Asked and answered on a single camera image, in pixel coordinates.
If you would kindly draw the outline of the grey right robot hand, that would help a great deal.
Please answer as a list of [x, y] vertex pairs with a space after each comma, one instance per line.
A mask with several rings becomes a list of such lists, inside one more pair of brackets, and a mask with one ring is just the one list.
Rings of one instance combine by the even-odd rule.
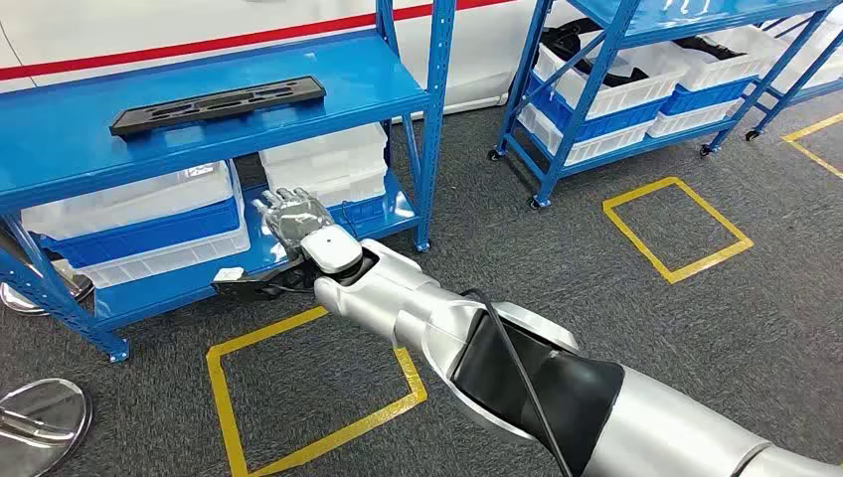
[[262, 191], [252, 205], [290, 260], [301, 255], [305, 237], [334, 224], [329, 211], [302, 188]]

